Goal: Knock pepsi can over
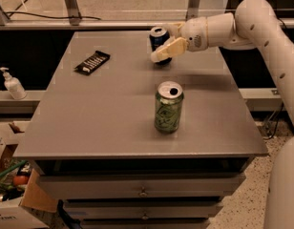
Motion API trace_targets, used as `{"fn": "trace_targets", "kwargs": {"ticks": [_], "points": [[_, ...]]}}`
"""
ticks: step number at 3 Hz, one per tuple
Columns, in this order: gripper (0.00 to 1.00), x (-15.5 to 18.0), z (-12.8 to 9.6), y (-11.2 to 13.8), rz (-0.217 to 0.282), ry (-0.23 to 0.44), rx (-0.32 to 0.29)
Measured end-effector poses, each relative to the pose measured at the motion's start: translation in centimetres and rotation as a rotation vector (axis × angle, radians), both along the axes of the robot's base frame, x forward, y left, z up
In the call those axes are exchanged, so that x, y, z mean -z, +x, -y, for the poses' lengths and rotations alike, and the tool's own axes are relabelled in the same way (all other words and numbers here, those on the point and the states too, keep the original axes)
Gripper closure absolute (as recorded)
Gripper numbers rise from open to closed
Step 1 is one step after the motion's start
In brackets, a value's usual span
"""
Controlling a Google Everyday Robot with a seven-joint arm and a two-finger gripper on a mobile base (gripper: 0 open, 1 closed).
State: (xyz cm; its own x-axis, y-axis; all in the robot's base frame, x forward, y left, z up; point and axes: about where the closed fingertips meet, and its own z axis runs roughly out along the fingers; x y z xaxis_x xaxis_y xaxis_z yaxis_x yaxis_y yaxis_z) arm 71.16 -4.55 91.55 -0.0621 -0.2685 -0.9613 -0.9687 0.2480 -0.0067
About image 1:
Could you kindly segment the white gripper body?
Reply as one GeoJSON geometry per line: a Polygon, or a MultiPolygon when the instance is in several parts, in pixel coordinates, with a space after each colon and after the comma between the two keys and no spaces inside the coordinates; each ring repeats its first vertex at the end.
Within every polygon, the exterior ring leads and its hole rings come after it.
{"type": "Polygon", "coordinates": [[[208,48],[207,19],[205,17],[188,20],[180,29],[190,52],[204,51],[208,48]]]}

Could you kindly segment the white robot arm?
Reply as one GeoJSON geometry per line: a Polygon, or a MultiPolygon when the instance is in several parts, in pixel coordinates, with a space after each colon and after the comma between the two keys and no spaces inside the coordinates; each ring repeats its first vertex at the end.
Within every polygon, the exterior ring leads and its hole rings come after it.
{"type": "MultiPolygon", "coordinates": [[[[151,54],[159,62],[211,47],[257,48],[294,127],[294,44],[266,0],[243,0],[233,13],[166,24],[170,38],[151,54]]],[[[294,229],[294,136],[277,153],[269,180],[263,229],[294,229]]]]}

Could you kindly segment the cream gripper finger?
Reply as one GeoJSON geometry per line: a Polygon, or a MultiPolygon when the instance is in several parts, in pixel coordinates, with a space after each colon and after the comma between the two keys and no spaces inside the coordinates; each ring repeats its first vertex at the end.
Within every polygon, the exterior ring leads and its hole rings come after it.
{"type": "Polygon", "coordinates": [[[184,22],[166,23],[163,27],[169,32],[171,36],[175,38],[181,37],[181,28],[184,26],[184,22]]]}
{"type": "Polygon", "coordinates": [[[161,62],[185,53],[188,43],[185,38],[172,36],[163,45],[156,48],[151,53],[151,60],[154,63],[161,62]]]}

